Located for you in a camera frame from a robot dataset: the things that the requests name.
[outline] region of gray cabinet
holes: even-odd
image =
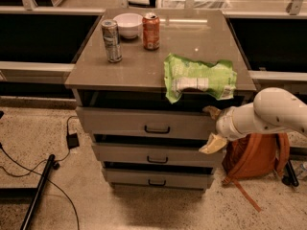
[[[107,10],[105,18],[122,12],[145,11]],[[244,104],[255,86],[220,11],[155,12],[161,18],[157,51],[145,50],[140,37],[122,40],[122,61],[109,63],[98,25],[66,87],[74,92],[78,117],[110,185],[206,190],[221,166],[223,152],[199,152],[215,129],[202,109]],[[172,24],[180,23],[179,18],[186,20],[183,25]],[[205,24],[195,24],[197,20]],[[170,104],[165,97],[163,68],[169,53],[232,60],[238,72],[234,99],[216,101],[205,93],[186,91],[179,102]]]

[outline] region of floor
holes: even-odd
[[[5,152],[26,168],[54,154],[66,156],[66,122],[75,116],[75,101],[0,97],[0,142]],[[91,149],[91,140],[78,119],[72,118],[69,133],[78,133],[80,146],[52,170],[50,180],[71,198],[80,229],[304,229],[307,224],[307,182],[285,186],[273,173],[242,181],[262,211],[258,213],[234,186],[222,186],[224,170],[205,193],[180,189],[116,185],[111,188]],[[307,139],[290,133],[292,145],[307,148]],[[42,173],[42,163],[35,170]],[[3,151],[0,166],[9,173],[24,174]],[[15,178],[0,169],[2,188],[34,187],[39,176]],[[28,204],[2,201],[0,229],[19,229]],[[30,229],[78,229],[72,204],[54,185],[47,183]]]

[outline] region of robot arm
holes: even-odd
[[[296,96],[280,88],[266,88],[260,91],[253,103],[219,110],[208,106],[216,120],[217,134],[210,134],[209,140],[200,151],[213,153],[222,149],[228,141],[246,137],[250,133],[271,134],[297,131],[307,136],[307,105]]]

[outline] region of backpack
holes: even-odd
[[[286,133],[257,134],[228,143],[222,162],[226,177],[223,184],[233,182],[246,199],[260,212],[257,203],[242,188],[238,179],[251,178],[276,171],[283,175],[289,160],[290,145]]]

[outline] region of soda can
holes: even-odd
[[[160,46],[160,19],[153,12],[143,17],[143,46],[147,50],[156,50]]]
[[[102,22],[103,38],[106,47],[107,60],[114,63],[122,60],[121,44],[117,22],[106,19]]]

